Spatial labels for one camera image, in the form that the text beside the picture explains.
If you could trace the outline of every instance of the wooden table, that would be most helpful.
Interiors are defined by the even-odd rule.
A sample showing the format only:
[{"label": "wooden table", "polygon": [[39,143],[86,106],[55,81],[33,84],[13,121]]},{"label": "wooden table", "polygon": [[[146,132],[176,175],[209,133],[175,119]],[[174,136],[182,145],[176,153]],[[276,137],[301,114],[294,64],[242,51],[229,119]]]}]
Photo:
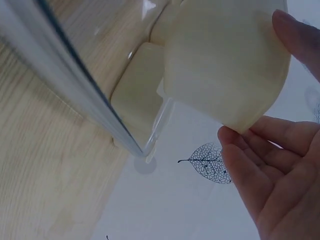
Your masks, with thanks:
[{"label": "wooden table", "polygon": [[[105,9],[114,5],[118,14],[96,35],[73,40],[109,96],[128,55],[148,40],[168,1],[153,1],[156,7],[145,16],[145,0],[97,1],[111,4]],[[83,2],[51,1],[71,35],[82,20],[71,21],[70,14]],[[127,157],[110,134],[66,105],[0,44],[1,240],[90,239]]]}]

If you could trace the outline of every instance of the clear glass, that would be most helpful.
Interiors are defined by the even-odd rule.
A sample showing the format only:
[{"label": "clear glass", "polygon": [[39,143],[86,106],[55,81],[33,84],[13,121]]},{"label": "clear glass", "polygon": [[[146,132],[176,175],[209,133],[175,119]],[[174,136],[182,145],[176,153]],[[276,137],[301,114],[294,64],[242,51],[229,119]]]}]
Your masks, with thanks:
[{"label": "clear glass", "polygon": [[[156,96],[156,89],[149,87],[150,81],[163,86],[160,84],[162,78],[159,77],[147,79],[145,82],[134,82],[131,85],[131,88],[136,86],[141,89],[138,98],[144,95],[150,96],[150,98],[138,100],[154,102],[151,106],[156,114],[151,114],[150,109],[149,111],[144,109],[146,106],[143,103],[137,105],[134,102],[137,97],[130,98],[130,101],[126,102],[128,95],[134,92],[122,91],[122,93],[118,88],[121,88],[121,83],[125,81],[122,76],[135,58],[136,52],[143,43],[149,42],[152,27],[168,2],[168,0],[47,1],[54,18],[62,27],[94,81],[106,98],[111,100],[113,107],[116,105],[113,105],[113,102],[116,102],[113,101],[113,93],[120,92],[118,98],[122,99],[117,99],[117,102],[121,102],[120,106],[114,109],[145,154],[154,150],[160,132],[170,117],[173,101],[165,96]],[[143,65],[139,66],[139,63],[136,67],[144,68]],[[128,84],[139,78],[135,76],[128,79]],[[155,103],[157,98],[162,98],[161,104]],[[137,109],[130,115],[127,112],[130,108],[129,103],[132,102]],[[137,124],[132,124],[131,119],[136,119]]]}]

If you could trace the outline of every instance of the white surface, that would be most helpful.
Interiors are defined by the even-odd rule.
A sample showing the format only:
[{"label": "white surface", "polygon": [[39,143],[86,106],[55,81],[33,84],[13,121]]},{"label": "white surface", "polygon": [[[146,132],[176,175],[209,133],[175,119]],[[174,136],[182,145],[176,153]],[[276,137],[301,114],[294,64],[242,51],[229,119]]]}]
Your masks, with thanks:
[{"label": "white surface", "polygon": [[[298,20],[320,27],[319,0],[288,3]],[[305,97],[309,87],[320,92],[320,84],[293,58],[284,89],[268,115],[312,121]],[[259,239],[233,184],[215,184],[188,162],[177,164],[197,147],[215,141],[219,126],[177,104],[157,143],[156,161],[145,169],[133,159],[127,162],[92,240],[105,240],[106,235],[109,240]]]}]

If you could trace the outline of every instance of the fingernail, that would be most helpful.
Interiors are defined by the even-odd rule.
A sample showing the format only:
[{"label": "fingernail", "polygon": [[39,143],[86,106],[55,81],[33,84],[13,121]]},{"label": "fingernail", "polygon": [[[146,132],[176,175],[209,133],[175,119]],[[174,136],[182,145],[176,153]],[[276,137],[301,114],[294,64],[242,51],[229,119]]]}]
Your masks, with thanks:
[{"label": "fingernail", "polygon": [[279,18],[282,21],[286,21],[286,22],[296,22],[297,20],[291,16],[290,14],[286,13],[285,11],[279,10],[277,9],[274,12],[274,17]]}]

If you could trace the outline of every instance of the finger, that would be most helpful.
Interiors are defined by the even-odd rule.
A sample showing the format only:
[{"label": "finger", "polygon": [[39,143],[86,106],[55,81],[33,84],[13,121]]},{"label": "finger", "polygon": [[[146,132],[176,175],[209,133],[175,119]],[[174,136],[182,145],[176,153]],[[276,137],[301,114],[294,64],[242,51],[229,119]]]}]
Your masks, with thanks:
[{"label": "finger", "polygon": [[243,137],[236,131],[233,131],[232,129],[226,126],[223,126],[218,131],[218,138],[220,140],[222,147],[230,144],[236,145],[256,165],[261,166],[265,164],[264,161],[262,161],[260,157],[257,154],[255,154],[255,152],[248,146],[248,144],[245,142]]},{"label": "finger", "polygon": [[269,116],[263,116],[251,128],[261,138],[301,157],[307,154],[319,129],[320,125],[315,122],[293,122]]},{"label": "finger", "polygon": [[301,159],[296,153],[275,146],[251,130],[243,135],[243,139],[260,159],[283,174],[289,173],[293,165]]},{"label": "finger", "polygon": [[222,156],[248,212],[256,222],[272,192],[272,182],[239,147],[225,145]]},{"label": "finger", "polygon": [[287,50],[320,81],[320,30],[281,10],[274,12],[272,22],[275,33]]}]

